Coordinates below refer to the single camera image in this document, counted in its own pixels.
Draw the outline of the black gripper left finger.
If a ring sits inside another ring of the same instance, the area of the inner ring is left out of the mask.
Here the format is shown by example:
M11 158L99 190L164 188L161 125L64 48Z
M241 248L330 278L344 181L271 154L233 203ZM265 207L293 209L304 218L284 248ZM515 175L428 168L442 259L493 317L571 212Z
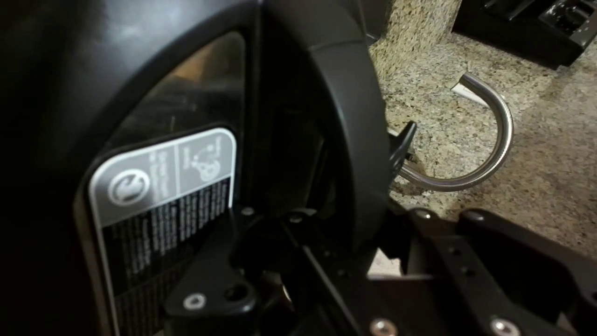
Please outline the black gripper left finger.
M226 212L163 300L166 336L368 336L373 246L347 229L316 209Z

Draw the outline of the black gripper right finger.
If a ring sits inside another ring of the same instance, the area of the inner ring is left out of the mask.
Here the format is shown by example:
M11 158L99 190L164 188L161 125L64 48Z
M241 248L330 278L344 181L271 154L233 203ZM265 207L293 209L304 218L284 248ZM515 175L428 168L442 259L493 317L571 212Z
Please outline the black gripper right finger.
M597 336L597 261L495 212L396 210L385 252L407 336Z

